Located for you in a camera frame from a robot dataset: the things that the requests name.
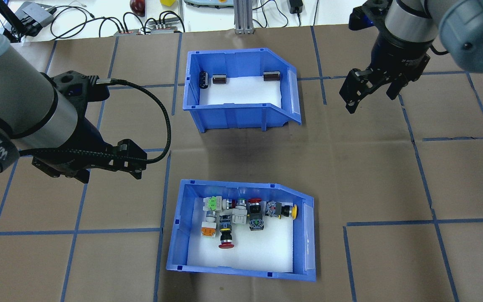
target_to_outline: electrical connector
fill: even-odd
[[[295,15],[303,11],[303,0],[288,0],[288,9]]]

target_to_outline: storage bin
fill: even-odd
[[[226,75],[232,83],[223,86],[222,91],[214,94],[214,101],[208,103],[205,94],[212,87],[199,87],[201,71],[208,73],[209,84],[214,88],[220,84],[212,84],[213,75]],[[268,91],[273,83],[254,81],[266,71],[280,72],[276,93]],[[301,124],[297,71],[268,48],[188,52],[182,108],[190,112],[202,133],[207,129],[224,128],[266,130],[284,126],[290,120]]]
[[[278,218],[267,217],[263,231],[253,231],[249,235],[244,236],[245,244],[250,243],[253,248],[251,252],[246,253],[242,250],[236,250],[241,245],[241,239],[236,238],[236,228],[249,229],[249,220],[246,225],[233,226],[233,243],[234,248],[220,249],[219,231],[216,238],[205,238],[200,235],[200,225],[203,221],[204,211],[203,204],[197,204],[196,198],[222,196],[223,198],[253,198],[259,197],[262,200],[274,200],[282,203],[291,203],[297,206],[298,214],[295,220],[291,217],[283,217],[281,223],[290,223],[291,236],[291,257],[289,259],[280,256],[274,256],[274,249],[280,247],[273,245],[276,233],[271,232],[273,225],[268,222],[277,223]],[[247,242],[252,237],[264,236],[269,240],[266,242]],[[202,266],[190,265],[188,262],[192,255],[199,254],[196,248],[199,248],[200,242],[211,242],[215,245],[210,253],[200,253],[199,257],[205,256],[209,260],[222,260],[220,266]],[[239,269],[240,266],[254,266],[256,262],[261,262],[258,269]],[[269,267],[290,266],[291,271],[273,271]],[[180,182],[180,191],[178,193],[178,201],[176,212],[174,215],[173,230],[171,235],[171,243],[169,244],[169,255],[167,257],[167,269],[181,272],[199,272],[199,273],[224,273],[229,275],[242,275],[251,277],[265,277],[273,279],[293,279],[299,281],[316,281],[316,259],[314,250],[314,199],[309,195],[299,193],[280,184],[263,184],[263,183],[237,183],[237,182],[219,182],[207,180],[182,180]]]

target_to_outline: black wire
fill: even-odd
[[[264,28],[264,26],[262,26],[262,24],[260,24],[260,22],[257,19],[253,19],[253,21],[255,21],[260,27]]]
[[[444,52],[440,52],[439,50],[436,50],[433,45],[430,46],[430,49],[436,55],[445,55],[449,53],[448,50],[445,50]]]
[[[117,17],[106,17],[106,18],[107,18],[107,19],[115,19],[115,20],[117,20],[117,22],[118,22],[118,23],[119,23],[119,25],[120,25],[119,32],[123,32],[123,31],[124,31],[124,24],[123,24],[123,23],[120,21],[120,19],[119,19],[119,18],[117,18]]]
[[[80,8],[79,6],[68,6],[67,8],[64,8],[63,10],[61,10],[61,11],[60,11],[60,12],[57,14],[57,16],[55,16],[55,17],[53,18],[52,23],[49,25],[49,31],[52,33],[52,36],[56,37],[56,39],[68,39],[68,38],[72,38],[73,36],[76,36],[77,34],[79,34],[80,32],[82,32],[82,30],[85,28],[85,24],[86,24],[86,23],[82,23],[82,24],[81,24],[81,25],[82,25],[82,28],[81,28],[81,29],[79,29],[79,31],[77,31],[77,32],[73,33],[71,36],[64,36],[65,34],[67,34],[67,33],[69,33],[69,32],[65,32],[64,34],[61,34],[60,36],[56,36],[56,34],[53,32],[53,25],[54,25],[55,21],[58,19],[58,17],[59,17],[59,16],[60,16],[60,15],[61,15],[63,12],[65,12],[65,11],[67,11],[67,10],[69,10],[69,9],[72,9],[72,8],[73,8],[73,9],[75,9],[75,10],[77,10],[77,11],[80,11],[80,12],[83,14],[83,16],[85,16],[85,21],[86,21],[86,22],[88,21],[88,17],[87,17],[87,13],[86,13],[86,12],[88,12],[88,10],[86,10],[86,9],[84,9],[84,8]]]
[[[163,113],[163,117],[165,118],[165,126],[167,127],[167,143],[165,144],[165,148],[163,149],[163,152],[159,156],[153,159],[144,160],[144,159],[139,159],[132,156],[114,155],[110,153],[78,150],[78,149],[57,149],[57,148],[39,148],[39,149],[23,150],[23,151],[20,151],[20,156],[37,155],[41,153],[48,153],[48,154],[60,153],[60,154],[72,154],[72,155],[81,155],[81,156],[87,156],[87,157],[96,157],[96,158],[109,159],[109,160],[123,160],[127,162],[132,162],[132,163],[144,163],[144,164],[155,163],[162,160],[165,157],[165,155],[167,155],[167,153],[169,152],[169,148],[171,147],[171,122],[169,121],[169,114],[167,113],[167,110],[165,109],[165,106],[163,105],[163,103],[161,103],[161,101],[154,94],[152,94],[152,92],[146,90],[145,88],[137,84],[133,84],[125,80],[117,80],[113,78],[111,79],[110,85],[124,85],[124,86],[130,86],[132,88],[136,88],[137,90],[141,91],[142,93],[152,98],[156,102],[156,104],[159,105],[159,108]]]
[[[288,17],[287,17],[286,15],[284,15],[284,13],[282,13],[282,11],[280,11],[280,9],[278,9],[278,4],[277,4],[277,2],[276,2],[275,0],[268,0],[268,1],[273,1],[273,2],[275,2],[275,7],[277,8],[278,13],[280,13],[280,14],[281,14],[281,15],[284,17],[284,19],[286,19],[286,24],[284,24],[284,25],[283,25],[283,26],[281,26],[281,27],[287,27],[287,26],[288,26]]]
[[[262,15],[264,15],[264,20],[266,21],[266,25],[265,27],[268,27],[268,18],[266,17],[266,10],[264,9],[264,7],[262,6]]]
[[[259,8],[263,8],[263,7],[264,7],[266,4],[268,4],[268,2],[272,2],[272,1],[274,1],[274,0],[267,0],[267,1],[266,1],[266,2],[264,2],[264,4],[262,4],[261,6],[258,6],[257,8],[253,8],[253,10],[255,11],[255,10],[259,9]]]
[[[253,8],[253,10],[257,10],[257,9],[259,9],[259,8],[263,8],[263,7],[264,7],[266,4],[268,4],[269,2],[274,2],[274,3],[275,3],[275,7],[276,7],[276,8],[277,8],[277,10],[278,10],[278,13],[280,13],[280,14],[281,14],[281,15],[284,17],[284,19],[286,19],[286,24],[284,24],[284,25],[283,25],[283,26],[281,26],[281,27],[287,27],[287,26],[288,26],[288,17],[287,17],[287,16],[286,16],[284,13],[282,13],[282,11],[280,11],[280,9],[278,8],[278,4],[277,4],[276,0],[267,0],[267,1],[266,1],[266,2],[264,2],[264,4],[262,4],[261,6],[258,6],[257,8]]]
[[[320,4],[320,0],[316,0],[316,10],[314,10],[314,22],[312,25],[316,25],[316,16],[318,15],[318,4]]]
[[[101,38],[101,37],[102,37],[102,36],[101,36],[101,32],[102,32],[102,25],[104,24],[104,22],[105,22],[105,21],[111,21],[111,22],[115,23],[115,26],[117,27],[117,31],[118,31],[119,33],[121,33],[121,32],[120,32],[120,27],[119,27],[119,25],[118,25],[118,24],[117,24],[115,21],[113,21],[113,20],[112,20],[112,17],[108,17],[108,18],[105,18],[105,19],[102,21],[102,23],[100,23],[100,27],[98,28],[98,38]]]
[[[91,15],[92,18],[94,18],[94,15],[92,15],[92,13],[90,11],[88,11],[86,8],[83,8],[81,6],[73,6],[73,5],[56,5],[55,6],[56,8],[75,8],[75,9],[79,9],[79,10],[84,10],[86,12],[88,12],[89,15]]]
[[[69,32],[71,32],[71,31],[73,31],[74,29],[76,29],[76,28],[78,28],[78,27],[80,27],[80,26],[85,27],[84,25],[86,25],[87,23],[90,23],[90,22],[92,22],[92,21],[96,21],[96,20],[104,20],[104,19],[108,19],[108,18],[106,18],[106,17],[99,17],[99,18],[94,18],[94,19],[91,19],[91,20],[85,21],[85,22],[83,22],[83,23],[79,23],[78,25],[75,25],[75,27],[73,27],[72,29],[70,29],[69,31],[67,31],[67,32],[65,32],[65,33],[63,33],[63,34],[61,34],[61,36],[66,35],[67,33],[69,33]],[[57,40],[57,39],[67,39],[67,38],[71,38],[71,37],[73,37],[73,36],[77,35],[77,33],[76,33],[76,34],[73,34],[72,36],[65,36],[64,38],[61,38],[61,36],[55,36],[55,38],[53,38],[53,39],[52,39],[52,41]]]
[[[115,17],[106,17],[106,19],[110,19],[111,21],[113,21],[113,19],[115,19],[115,20],[117,20],[119,22],[120,27],[119,27],[119,25],[115,21],[113,21],[115,23],[115,26],[117,27],[117,31],[119,33],[121,33],[124,30],[123,24],[122,24],[122,22],[119,19],[117,19]]]
[[[139,20],[139,23],[141,23],[141,27],[140,28],[144,28],[144,24],[140,20],[139,16],[136,15],[136,14],[134,14],[134,13],[132,13],[132,12],[127,11],[127,12],[124,13],[124,15],[122,15],[122,22],[124,23],[124,28],[126,29],[126,32],[128,32],[128,25],[126,25],[126,20],[125,20],[126,15],[134,15]]]
[[[165,24],[165,17],[167,17],[168,15],[174,15],[175,17],[177,17],[178,20],[180,20],[180,23],[182,24],[182,30],[184,32],[186,32],[186,27],[184,26],[184,21],[182,21],[182,18],[176,12],[167,11],[167,13],[165,15],[163,15],[163,24]]]

